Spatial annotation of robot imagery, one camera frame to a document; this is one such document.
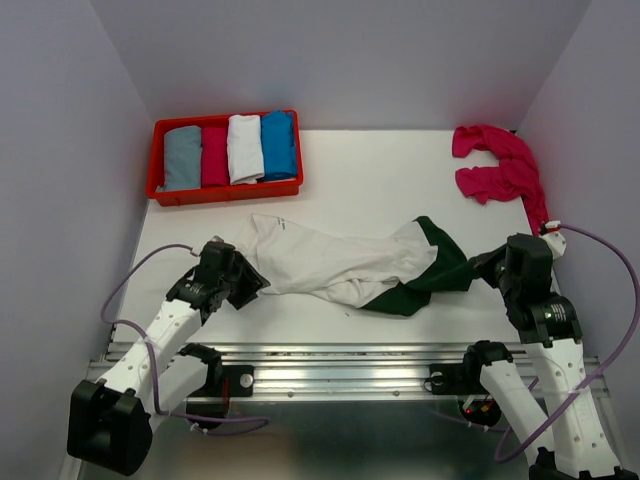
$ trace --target red folded cloth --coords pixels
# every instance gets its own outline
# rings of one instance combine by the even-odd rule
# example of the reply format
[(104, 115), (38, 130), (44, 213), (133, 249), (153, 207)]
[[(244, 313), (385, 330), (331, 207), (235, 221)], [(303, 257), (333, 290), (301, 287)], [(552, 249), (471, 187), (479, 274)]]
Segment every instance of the red folded cloth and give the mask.
[(458, 127), (453, 134), (453, 156), (462, 158), (471, 150), (488, 150), (498, 157), (497, 167), (461, 168), (456, 183), (465, 197), (481, 203), (488, 199), (507, 202), (522, 197), (534, 234), (549, 221), (538, 166), (527, 144), (513, 133), (489, 125)]
[(202, 129), (201, 183), (203, 187), (229, 185), (228, 131), (228, 126)]

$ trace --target folded cloth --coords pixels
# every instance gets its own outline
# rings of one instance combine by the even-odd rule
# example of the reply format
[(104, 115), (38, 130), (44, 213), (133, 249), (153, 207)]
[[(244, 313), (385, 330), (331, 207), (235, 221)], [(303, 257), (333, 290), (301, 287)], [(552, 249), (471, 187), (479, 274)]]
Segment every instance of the folded cloth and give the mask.
[(490, 151), (499, 164), (458, 170), (458, 188), (483, 205), (490, 198), (508, 202), (521, 196), (531, 231), (537, 235), (540, 226), (549, 221), (549, 214), (538, 166), (527, 144), (513, 133), (489, 125), (456, 128), (453, 156), (466, 157), (473, 149)]
[(229, 127), (204, 127), (202, 129), (202, 186), (229, 185), (227, 161), (227, 136)]
[(181, 127), (164, 134), (164, 187), (158, 190), (191, 190), (200, 188), (202, 134), (195, 125)]
[[(425, 229), (434, 231), (438, 245)], [(466, 290), (476, 278), (453, 240), (427, 217), (389, 238), (368, 239), (336, 238), (253, 214), (233, 243), (271, 282), (265, 294), (308, 293), (382, 313), (413, 315), (429, 303), (430, 292)]]
[(264, 176), (259, 115), (233, 115), (227, 136), (231, 185), (256, 183)]
[(285, 180), (298, 174), (293, 140), (293, 115), (272, 112), (260, 119), (264, 180)]

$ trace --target white folded cloth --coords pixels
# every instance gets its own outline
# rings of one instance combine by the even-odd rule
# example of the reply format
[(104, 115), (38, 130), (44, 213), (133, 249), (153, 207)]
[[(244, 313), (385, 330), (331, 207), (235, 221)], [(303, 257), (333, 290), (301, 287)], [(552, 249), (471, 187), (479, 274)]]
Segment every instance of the white folded cloth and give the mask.
[(356, 308), (419, 277), (438, 253), (417, 222), (385, 239), (336, 238), (258, 214), (233, 244), (271, 282), (262, 293), (309, 293)]
[(233, 115), (227, 136), (231, 185), (256, 183), (264, 177), (259, 115)]

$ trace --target dark green fabric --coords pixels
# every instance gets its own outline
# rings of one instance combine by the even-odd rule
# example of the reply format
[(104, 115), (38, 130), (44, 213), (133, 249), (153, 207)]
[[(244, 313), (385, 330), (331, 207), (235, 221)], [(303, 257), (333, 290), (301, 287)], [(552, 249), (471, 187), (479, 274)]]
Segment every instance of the dark green fabric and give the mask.
[(471, 260), (467, 260), (451, 237), (429, 217), (416, 220), (430, 245), (437, 245), (436, 261), (415, 280), (398, 284), (374, 298), (362, 308), (374, 312), (411, 316), (427, 305), (433, 292), (466, 292), (478, 278)]

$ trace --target red plastic tray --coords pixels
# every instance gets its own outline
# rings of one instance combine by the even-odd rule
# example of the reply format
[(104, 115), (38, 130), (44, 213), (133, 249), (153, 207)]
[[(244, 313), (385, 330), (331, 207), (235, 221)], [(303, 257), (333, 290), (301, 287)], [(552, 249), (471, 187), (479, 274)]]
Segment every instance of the red plastic tray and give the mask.
[[(283, 110), (293, 114), (293, 135), (296, 142), (298, 159), (298, 176), (279, 182), (254, 183), (252, 185), (231, 185), (228, 187), (206, 187), (196, 190), (177, 190), (174, 192), (157, 192), (164, 185), (164, 134), (174, 128), (197, 125), (198, 127), (224, 127), (229, 123), (231, 115), (214, 115), (211, 117), (169, 118), (158, 120), (153, 131), (151, 144), (151, 161), (147, 174), (147, 197), (154, 198), (163, 207), (191, 205), (195, 203), (230, 202), (248, 198), (284, 197), (297, 195), (304, 180), (302, 172), (302, 154), (300, 153), (300, 130), (298, 114), (294, 110)], [(270, 112), (243, 113), (242, 115), (264, 116)]]

